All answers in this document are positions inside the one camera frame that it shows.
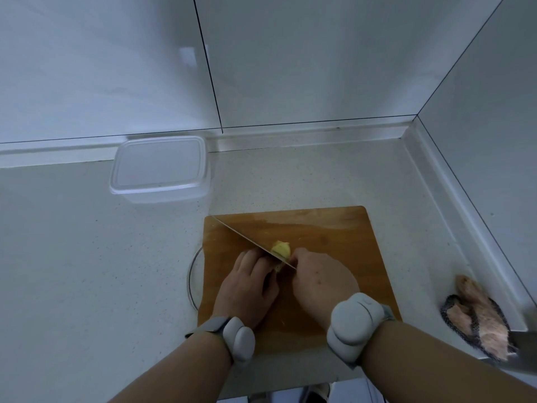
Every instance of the speckled countertop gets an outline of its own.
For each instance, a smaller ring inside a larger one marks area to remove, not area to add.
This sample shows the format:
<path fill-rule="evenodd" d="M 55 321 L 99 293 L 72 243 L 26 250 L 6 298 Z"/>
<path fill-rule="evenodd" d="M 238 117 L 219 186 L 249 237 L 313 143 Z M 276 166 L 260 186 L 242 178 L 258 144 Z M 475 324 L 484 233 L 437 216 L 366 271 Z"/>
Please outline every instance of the speckled countertop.
<path fill-rule="evenodd" d="M 173 350 L 210 213 L 365 206 L 403 319 L 470 352 L 438 313 L 468 267 L 399 139 L 210 158 L 211 196 L 188 204 L 111 195 L 112 162 L 0 170 L 1 401 L 104 401 Z M 326 349 L 275 355 L 222 396 L 360 375 Z"/>

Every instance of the kitchen knife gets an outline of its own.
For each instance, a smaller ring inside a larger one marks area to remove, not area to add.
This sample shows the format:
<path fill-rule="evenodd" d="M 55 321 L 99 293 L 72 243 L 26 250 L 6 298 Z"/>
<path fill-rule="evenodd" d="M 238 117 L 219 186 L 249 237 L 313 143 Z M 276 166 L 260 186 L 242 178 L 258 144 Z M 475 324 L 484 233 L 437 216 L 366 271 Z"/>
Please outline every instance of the kitchen knife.
<path fill-rule="evenodd" d="M 224 223 L 223 221 L 221 221 L 220 219 L 218 219 L 216 216 L 214 215 L 211 215 L 214 219 L 216 219 L 218 222 L 220 222 L 221 224 L 223 224 L 227 229 L 231 229 L 232 231 L 234 231 L 237 235 L 239 236 L 242 236 L 244 237 L 246 240 L 248 240 L 250 243 L 256 245 L 257 247 L 261 248 L 262 250 L 266 251 L 268 254 L 276 257 L 280 262 L 284 263 L 284 264 L 287 264 L 289 267 L 293 268 L 296 270 L 296 267 L 293 266 L 292 264 L 289 264 L 283 257 L 281 257 L 280 255 L 276 254 L 276 253 L 272 253 L 270 250 L 267 250 L 265 247 L 261 246 L 260 244 L 258 244 L 257 242 L 254 242 L 252 239 L 250 239 L 249 237 L 247 236 L 244 236 L 241 232 L 239 232 L 238 230 L 235 230 L 233 229 L 230 225 L 228 225 L 227 223 Z"/>

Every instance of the wooden cutting board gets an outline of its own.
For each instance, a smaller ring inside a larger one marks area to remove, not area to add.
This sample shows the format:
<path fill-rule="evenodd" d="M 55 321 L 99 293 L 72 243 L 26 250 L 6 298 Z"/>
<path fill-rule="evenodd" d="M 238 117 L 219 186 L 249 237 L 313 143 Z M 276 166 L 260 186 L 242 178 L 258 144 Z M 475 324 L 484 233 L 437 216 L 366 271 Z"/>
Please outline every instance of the wooden cutting board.
<path fill-rule="evenodd" d="M 363 206 L 242 213 L 219 215 L 218 218 L 266 249 L 271 249 L 274 242 L 281 240 L 290 243 L 291 251 L 305 247 L 329 254 L 351 270 L 362 292 L 381 304 L 389 305 L 395 317 L 401 319 Z M 252 247 L 248 240 L 214 218 L 205 218 L 205 269 L 198 325 L 211 316 L 218 289 L 233 268 L 237 256 Z M 326 345 L 323 329 L 302 310 L 293 296 L 294 273 L 289 266 L 278 273 L 280 294 L 255 331 L 257 355 Z"/>

